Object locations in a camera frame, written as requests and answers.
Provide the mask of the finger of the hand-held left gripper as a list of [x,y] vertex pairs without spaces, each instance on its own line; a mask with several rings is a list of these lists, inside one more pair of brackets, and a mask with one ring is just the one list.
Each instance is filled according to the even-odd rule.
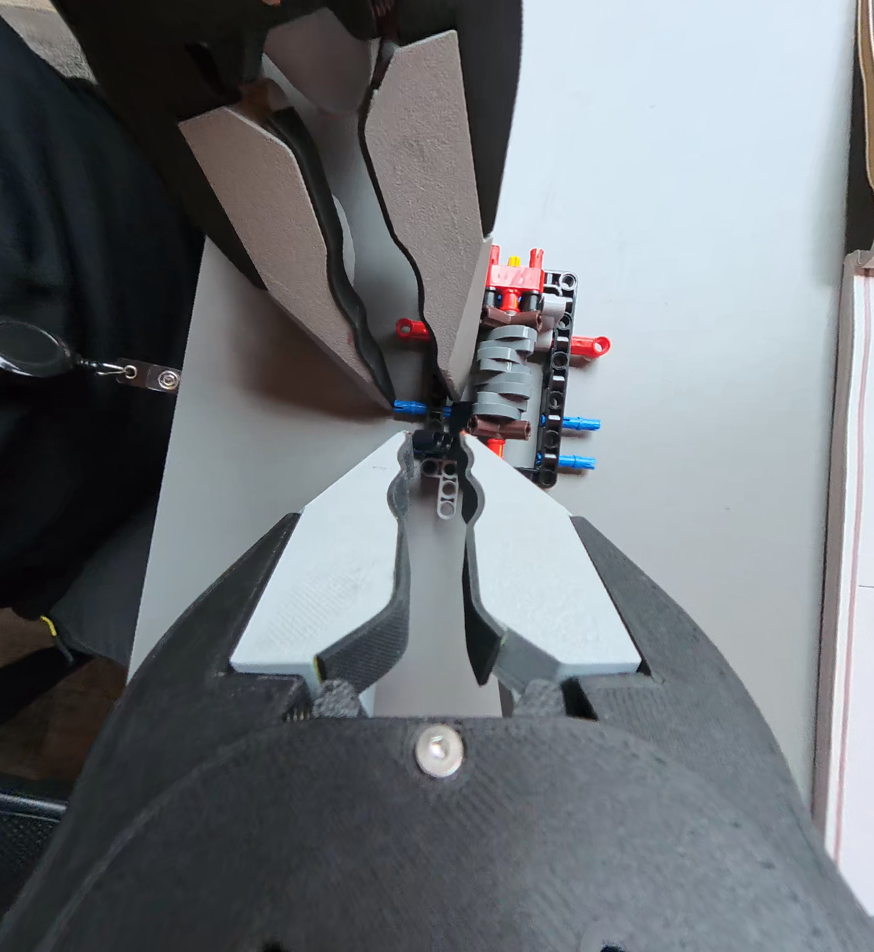
[[270,297],[390,411],[394,386],[348,276],[341,219],[300,115],[238,103],[188,119],[180,131]]
[[361,130],[388,228],[415,270],[438,370],[458,400],[473,362],[491,238],[481,220],[455,30],[384,44]]

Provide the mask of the lego engine frame assembly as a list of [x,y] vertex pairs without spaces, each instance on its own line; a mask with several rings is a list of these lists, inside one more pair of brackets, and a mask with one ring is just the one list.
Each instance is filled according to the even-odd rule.
[[[463,396],[454,400],[433,377],[425,401],[397,400],[393,411],[397,418],[419,420],[424,426],[425,418],[407,414],[408,402],[438,406],[472,402],[472,416],[463,433],[500,458],[508,443],[531,446],[528,463],[517,470],[538,487],[549,489],[564,472],[587,472],[596,467],[593,457],[562,451],[564,436],[601,428],[597,419],[568,415],[566,394],[571,370],[608,354],[611,342],[606,336],[576,333],[577,276],[547,268],[544,256],[537,246],[530,250],[526,263],[517,255],[503,260],[500,246],[491,246],[480,324]],[[415,459],[421,476],[435,482],[437,517],[453,519],[460,499],[460,476],[453,454],[443,459]]]

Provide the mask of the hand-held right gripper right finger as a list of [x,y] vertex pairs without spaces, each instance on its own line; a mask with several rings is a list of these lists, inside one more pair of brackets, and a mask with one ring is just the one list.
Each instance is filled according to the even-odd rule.
[[502,717],[535,680],[638,674],[643,657],[560,503],[475,437],[459,440],[462,587],[474,677]]

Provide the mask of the black badge reel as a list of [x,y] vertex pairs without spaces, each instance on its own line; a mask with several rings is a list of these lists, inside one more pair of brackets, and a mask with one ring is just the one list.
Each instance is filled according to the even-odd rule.
[[25,321],[0,316],[0,371],[48,379],[73,368],[73,351],[61,338]]
[[174,394],[181,382],[181,371],[156,363],[131,359],[118,362],[90,362],[88,368],[97,376],[110,378],[129,387]]

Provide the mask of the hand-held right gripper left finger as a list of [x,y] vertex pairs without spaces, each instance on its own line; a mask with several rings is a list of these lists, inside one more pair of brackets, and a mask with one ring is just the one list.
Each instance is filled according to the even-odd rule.
[[359,693],[408,641],[410,434],[399,432],[301,511],[230,657],[240,673],[330,680]]

